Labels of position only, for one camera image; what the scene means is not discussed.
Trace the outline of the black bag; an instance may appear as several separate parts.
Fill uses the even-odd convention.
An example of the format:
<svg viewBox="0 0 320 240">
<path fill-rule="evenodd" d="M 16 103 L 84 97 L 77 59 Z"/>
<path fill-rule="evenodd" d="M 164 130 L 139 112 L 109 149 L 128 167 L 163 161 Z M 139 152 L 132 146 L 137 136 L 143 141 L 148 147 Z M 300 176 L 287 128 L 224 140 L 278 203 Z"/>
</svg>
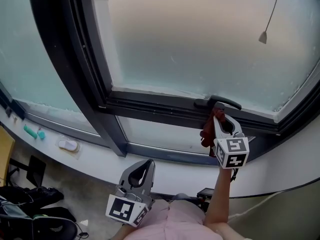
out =
<svg viewBox="0 0 320 240">
<path fill-rule="evenodd" d="M 67 208 L 47 207 L 64 199 L 63 193 L 52 187 L 41 186 L 29 189 L 19 186 L 2 186 L 0 199 L 3 199 L 2 205 L 5 208 L 20 208 L 31 218 L 44 215 L 68 219 L 74 223 L 77 221 Z"/>
</svg>

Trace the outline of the person's right forearm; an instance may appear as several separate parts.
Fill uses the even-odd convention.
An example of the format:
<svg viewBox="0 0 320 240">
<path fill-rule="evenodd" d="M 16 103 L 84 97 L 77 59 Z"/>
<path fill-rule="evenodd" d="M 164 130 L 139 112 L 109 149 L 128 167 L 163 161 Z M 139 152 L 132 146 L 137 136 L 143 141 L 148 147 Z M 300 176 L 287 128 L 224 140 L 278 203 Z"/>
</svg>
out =
<svg viewBox="0 0 320 240">
<path fill-rule="evenodd" d="M 223 240 L 245 240 L 228 225 L 232 169 L 219 168 L 219 175 L 205 215 L 204 225 Z"/>
</svg>

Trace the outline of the white window sill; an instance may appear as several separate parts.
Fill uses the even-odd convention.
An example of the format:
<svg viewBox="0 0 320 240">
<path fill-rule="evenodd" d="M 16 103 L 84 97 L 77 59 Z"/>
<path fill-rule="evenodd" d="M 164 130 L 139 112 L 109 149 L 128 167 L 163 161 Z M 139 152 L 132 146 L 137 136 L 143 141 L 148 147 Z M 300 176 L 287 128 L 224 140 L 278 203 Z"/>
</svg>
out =
<svg viewBox="0 0 320 240">
<path fill-rule="evenodd" d="M 116 184 L 123 171 L 141 160 L 129 154 L 117 156 L 111 149 L 83 142 L 81 155 L 75 159 L 55 146 L 58 133 L 45 130 L 45 139 L 38 140 L 24 131 L 24 123 L 6 115 L 0 106 L 0 122 L 22 140 L 48 157 L 97 179 Z M 204 188 L 213 188 L 219 174 L 216 166 L 186 163 L 155 162 L 152 190 L 156 193 L 194 195 Z M 256 196 L 290 190 L 320 179 L 320 116 L 285 143 L 247 163 L 231 184 L 232 197 Z"/>
</svg>

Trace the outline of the person's left forearm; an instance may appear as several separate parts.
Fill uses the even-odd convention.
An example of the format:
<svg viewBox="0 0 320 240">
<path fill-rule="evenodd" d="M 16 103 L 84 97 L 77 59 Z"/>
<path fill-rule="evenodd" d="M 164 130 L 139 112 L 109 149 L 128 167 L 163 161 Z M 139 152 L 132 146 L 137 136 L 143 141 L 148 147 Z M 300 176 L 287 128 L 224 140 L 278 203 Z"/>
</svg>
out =
<svg viewBox="0 0 320 240">
<path fill-rule="evenodd" d="M 135 228 L 130 225 L 123 224 L 117 233 L 109 240 L 124 240 L 134 229 Z"/>
</svg>

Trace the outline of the teal tube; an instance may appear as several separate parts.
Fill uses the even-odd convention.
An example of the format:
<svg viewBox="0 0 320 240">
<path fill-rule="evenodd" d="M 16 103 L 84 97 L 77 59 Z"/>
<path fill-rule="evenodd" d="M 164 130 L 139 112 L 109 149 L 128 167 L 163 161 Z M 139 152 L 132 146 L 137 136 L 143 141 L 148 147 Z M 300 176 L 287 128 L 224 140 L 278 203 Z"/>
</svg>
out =
<svg viewBox="0 0 320 240">
<path fill-rule="evenodd" d="M 38 134 L 37 134 L 34 130 L 32 130 L 29 126 L 24 125 L 23 129 L 24 129 L 24 131 L 27 132 L 30 136 L 32 136 L 35 140 L 37 139 Z"/>
</svg>

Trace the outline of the small black box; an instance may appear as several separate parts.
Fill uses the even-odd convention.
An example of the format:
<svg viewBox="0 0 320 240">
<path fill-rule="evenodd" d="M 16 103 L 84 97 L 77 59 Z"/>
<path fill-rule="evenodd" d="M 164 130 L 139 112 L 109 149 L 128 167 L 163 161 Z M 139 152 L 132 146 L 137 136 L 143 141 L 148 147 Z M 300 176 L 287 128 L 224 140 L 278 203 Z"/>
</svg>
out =
<svg viewBox="0 0 320 240">
<path fill-rule="evenodd" d="M 214 189 L 213 188 L 204 188 L 201 191 L 199 191 L 196 195 L 197 198 L 206 200 L 211 199 L 213 195 Z"/>
</svg>

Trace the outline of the dark fixed window frame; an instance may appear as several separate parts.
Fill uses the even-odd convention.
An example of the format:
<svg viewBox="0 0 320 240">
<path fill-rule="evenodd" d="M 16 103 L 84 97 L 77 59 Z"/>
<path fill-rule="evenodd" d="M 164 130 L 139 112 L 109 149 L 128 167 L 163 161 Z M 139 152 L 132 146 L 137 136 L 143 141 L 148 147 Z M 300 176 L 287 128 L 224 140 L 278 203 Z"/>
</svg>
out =
<svg viewBox="0 0 320 240">
<path fill-rule="evenodd" d="M 89 57 L 87 50 L 83 48 L 84 39 L 75 22 L 75 8 L 71 0 L 29 1 L 38 33 L 55 71 L 96 133 L 56 123 L 26 112 L 21 103 L 13 99 L 0 83 L 0 103 L 4 105 L 5 109 L 10 107 L 12 112 L 16 112 L 22 119 L 40 121 L 42 125 L 53 125 L 56 130 L 68 132 L 73 137 L 110 148 L 119 157 L 134 154 L 197 165 L 215 166 L 218 164 L 218 161 L 211 158 L 209 153 L 208 155 L 198 155 L 128 142 L 117 119 L 118 115 L 105 113 L 97 108 L 94 94 L 85 74 L 85 70 L 90 66 Z M 225 106 L 221 108 L 226 114 Z M 306 123 L 297 123 L 281 134 L 246 130 L 237 120 L 243 133 L 249 139 L 249 159 L 254 160 L 289 140 L 319 115 L 320 104 L 316 115 L 309 116 Z"/>
</svg>

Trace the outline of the black office chair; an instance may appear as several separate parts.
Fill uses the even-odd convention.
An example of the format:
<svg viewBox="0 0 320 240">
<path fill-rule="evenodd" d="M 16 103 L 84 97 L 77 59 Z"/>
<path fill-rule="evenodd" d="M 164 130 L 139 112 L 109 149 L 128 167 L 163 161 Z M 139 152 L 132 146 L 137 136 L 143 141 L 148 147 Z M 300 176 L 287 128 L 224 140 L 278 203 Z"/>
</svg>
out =
<svg viewBox="0 0 320 240">
<path fill-rule="evenodd" d="M 3 240 L 75 240 L 77 234 L 76 224 L 65 218 L 0 218 L 0 238 Z"/>
</svg>

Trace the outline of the small low glass pane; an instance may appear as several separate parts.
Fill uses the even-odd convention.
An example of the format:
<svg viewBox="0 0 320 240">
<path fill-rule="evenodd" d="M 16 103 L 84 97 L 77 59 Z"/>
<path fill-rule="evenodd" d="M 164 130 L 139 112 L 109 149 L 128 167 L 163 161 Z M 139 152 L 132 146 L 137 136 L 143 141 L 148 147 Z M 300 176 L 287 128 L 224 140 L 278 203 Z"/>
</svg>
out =
<svg viewBox="0 0 320 240">
<path fill-rule="evenodd" d="M 117 119 L 129 143 L 201 156 L 209 154 L 209 148 L 201 144 L 200 129 L 123 116 Z"/>
</svg>

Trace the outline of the bagged white slipper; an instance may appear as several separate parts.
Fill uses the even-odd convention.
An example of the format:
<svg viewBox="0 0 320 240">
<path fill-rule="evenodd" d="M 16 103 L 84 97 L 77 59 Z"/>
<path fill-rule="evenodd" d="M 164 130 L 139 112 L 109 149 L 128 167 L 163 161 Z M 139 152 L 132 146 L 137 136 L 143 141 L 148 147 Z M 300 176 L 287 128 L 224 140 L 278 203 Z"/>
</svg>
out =
<svg viewBox="0 0 320 240">
<path fill-rule="evenodd" d="M 68 155 L 72 156 L 76 160 L 78 160 L 81 156 L 81 145 L 75 139 L 69 138 L 67 136 L 60 136 L 55 141 L 55 146 Z"/>
</svg>

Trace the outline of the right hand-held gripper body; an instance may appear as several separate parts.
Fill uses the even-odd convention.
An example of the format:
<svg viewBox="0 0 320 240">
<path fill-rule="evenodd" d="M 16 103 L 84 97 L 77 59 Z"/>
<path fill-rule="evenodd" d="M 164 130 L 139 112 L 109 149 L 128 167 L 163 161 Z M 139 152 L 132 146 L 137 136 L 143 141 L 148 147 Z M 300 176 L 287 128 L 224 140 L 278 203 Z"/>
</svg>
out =
<svg viewBox="0 0 320 240">
<path fill-rule="evenodd" d="M 250 147 L 249 140 L 243 132 L 217 132 L 213 142 L 213 153 L 223 169 L 238 169 L 246 164 Z"/>
</svg>

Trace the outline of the dark red cloth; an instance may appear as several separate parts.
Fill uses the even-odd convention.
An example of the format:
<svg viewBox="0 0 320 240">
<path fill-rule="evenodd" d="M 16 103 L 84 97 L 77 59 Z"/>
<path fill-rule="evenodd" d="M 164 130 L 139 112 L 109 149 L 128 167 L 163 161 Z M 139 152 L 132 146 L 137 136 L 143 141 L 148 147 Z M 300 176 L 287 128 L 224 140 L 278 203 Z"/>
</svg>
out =
<svg viewBox="0 0 320 240">
<path fill-rule="evenodd" d="M 201 145 L 205 148 L 210 147 L 209 156 L 212 158 L 216 157 L 212 149 L 215 146 L 214 139 L 216 138 L 214 117 L 216 117 L 218 119 L 218 122 L 221 123 L 222 126 L 224 126 L 226 122 L 224 111 L 220 108 L 214 107 L 203 127 L 203 130 L 201 130 L 199 134 L 201 137 Z"/>
</svg>

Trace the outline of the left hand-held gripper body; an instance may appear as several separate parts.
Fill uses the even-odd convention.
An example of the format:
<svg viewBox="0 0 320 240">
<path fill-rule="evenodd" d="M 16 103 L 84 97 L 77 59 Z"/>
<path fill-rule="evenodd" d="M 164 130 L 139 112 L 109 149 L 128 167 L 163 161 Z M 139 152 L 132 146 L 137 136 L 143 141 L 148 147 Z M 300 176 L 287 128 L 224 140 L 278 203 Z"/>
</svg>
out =
<svg viewBox="0 0 320 240">
<path fill-rule="evenodd" d="M 105 215 L 136 228 L 152 209 L 154 202 L 150 196 L 116 185 L 115 193 L 109 195 Z"/>
</svg>

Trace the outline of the frosted hinged window sash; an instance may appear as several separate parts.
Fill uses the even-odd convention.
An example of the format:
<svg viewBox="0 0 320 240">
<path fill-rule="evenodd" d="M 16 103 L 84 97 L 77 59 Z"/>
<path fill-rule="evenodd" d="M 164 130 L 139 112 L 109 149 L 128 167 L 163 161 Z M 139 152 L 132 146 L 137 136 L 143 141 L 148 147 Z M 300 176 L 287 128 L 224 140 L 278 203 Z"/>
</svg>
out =
<svg viewBox="0 0 320 240">
<path fill-rule="evenodd" d="M 101 112 L 200 129 L 216 95 L 277 135 L 317 114 L 320 0 L 70 1 Z"/>
</svg>

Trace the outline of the person's pink shirt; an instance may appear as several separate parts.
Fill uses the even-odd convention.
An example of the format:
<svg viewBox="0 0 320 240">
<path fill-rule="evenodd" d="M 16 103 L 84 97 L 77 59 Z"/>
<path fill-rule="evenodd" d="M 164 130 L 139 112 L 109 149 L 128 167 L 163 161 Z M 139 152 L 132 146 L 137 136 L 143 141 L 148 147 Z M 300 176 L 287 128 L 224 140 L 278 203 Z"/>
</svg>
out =
<svg viewBox="0 0 320 240">
<path fill-rule="evenodd" d="M 205 213 L 186 200 L 156 200 L 124 240 L 223 240 L 204 225 Z"/>
</svg>

